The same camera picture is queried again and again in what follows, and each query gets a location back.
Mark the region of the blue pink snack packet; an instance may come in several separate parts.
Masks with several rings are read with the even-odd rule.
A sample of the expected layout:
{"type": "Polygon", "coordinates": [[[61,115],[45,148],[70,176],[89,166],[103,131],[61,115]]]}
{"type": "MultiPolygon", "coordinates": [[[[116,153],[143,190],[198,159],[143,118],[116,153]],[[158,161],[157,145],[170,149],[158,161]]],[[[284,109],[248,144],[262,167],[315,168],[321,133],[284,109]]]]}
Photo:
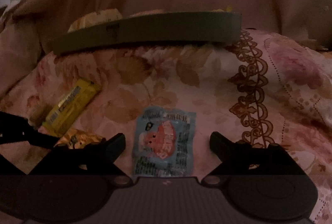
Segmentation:
{"type": "Polygon", "coordinates": [[[134,177],[188,177],[193,169],[196,114],[151,106],[136,120],[134,177]]]}

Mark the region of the cream orange snack packet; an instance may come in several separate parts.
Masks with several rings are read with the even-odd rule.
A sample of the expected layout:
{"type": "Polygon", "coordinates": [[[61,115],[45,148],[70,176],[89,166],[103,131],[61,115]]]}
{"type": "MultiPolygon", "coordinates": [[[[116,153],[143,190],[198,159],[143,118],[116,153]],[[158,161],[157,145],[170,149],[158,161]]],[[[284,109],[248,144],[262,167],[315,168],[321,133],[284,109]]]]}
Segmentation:
{"type": "Polygon", "coordinates": [[[74,32],[79,29],[89,28],[94,25],[121,20],[122,18],[122,14],[117,9],[107,9],[91,12],[75,20],[67,32],[74,32]]]}

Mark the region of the gold brown snack packet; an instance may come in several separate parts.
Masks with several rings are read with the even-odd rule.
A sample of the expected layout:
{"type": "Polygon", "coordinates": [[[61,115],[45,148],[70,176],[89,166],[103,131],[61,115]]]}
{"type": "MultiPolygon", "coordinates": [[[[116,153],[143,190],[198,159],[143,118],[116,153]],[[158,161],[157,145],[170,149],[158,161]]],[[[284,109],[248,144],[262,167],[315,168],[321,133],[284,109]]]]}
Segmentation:
{"type": "Polygon", "coordinates": [[[82,149],[89,144],[99,144],[106,141],[106,138],[83,130],[70,128],[55,146],[67,146],[69,149],[82,149]]]}

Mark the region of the yellow snack bar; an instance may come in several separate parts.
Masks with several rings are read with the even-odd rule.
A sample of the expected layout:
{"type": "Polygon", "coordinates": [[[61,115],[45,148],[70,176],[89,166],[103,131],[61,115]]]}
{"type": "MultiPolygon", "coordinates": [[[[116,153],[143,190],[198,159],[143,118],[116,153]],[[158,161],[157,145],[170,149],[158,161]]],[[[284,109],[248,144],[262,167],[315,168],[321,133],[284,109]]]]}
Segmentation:
{"type": "Polygon", "coordinates": [[[66,134],[100,90],[99,84],[79,79],[74,87],[47,114],[42,124],[47,134],[54,137],[62,137],[66,134]]]}

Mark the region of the pink floral bedsheet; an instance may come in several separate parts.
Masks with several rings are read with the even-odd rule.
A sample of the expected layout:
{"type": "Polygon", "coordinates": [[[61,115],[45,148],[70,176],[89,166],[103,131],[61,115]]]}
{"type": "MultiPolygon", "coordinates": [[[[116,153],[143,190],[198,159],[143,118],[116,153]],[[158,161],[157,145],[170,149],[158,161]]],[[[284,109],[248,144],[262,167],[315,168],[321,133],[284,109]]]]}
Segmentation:
{"type": "Polygon", "coordinates": [[[245,30],[225,49],[138,47],[47,55],[1,98],[1,110],[30,117],[54,105],[79,78],[102,90],[74,127],[110,138],[124,133],[117,165],[132,172],[137,118],[159,106],[196,114],[193,175],[219,165],[209,150],[218,131],[256,147],[277,142],[313,179],[315,223],[331,223],[331,53],[317,52],[276,33],[245,30]]]}

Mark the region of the yellow snack packet in tray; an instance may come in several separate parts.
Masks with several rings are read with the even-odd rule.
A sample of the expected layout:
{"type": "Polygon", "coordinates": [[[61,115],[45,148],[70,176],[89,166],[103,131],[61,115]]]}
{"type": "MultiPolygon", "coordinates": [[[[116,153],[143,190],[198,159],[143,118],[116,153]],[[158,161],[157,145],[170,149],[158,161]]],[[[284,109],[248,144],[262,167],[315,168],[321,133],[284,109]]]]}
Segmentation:
{"type": "Polygon", "coordinates": [[[232,12],[232,7],[227,6],[225,9],[216,9],[216,10],[213,10],[213,12],[232,12]]]}

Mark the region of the grey snack tray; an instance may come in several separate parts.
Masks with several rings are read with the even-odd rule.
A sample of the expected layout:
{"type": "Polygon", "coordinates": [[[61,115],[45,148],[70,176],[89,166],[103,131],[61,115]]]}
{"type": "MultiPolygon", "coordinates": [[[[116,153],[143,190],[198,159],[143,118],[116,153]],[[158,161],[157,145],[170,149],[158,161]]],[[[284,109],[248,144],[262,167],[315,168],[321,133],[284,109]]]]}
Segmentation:
{"type": "Polygon", "coordinates": [[[220,42],[240,39],[241,14],[170,12],[125,18],[63,34],[50,41],[55,55],[156,42],[220,42]]]}

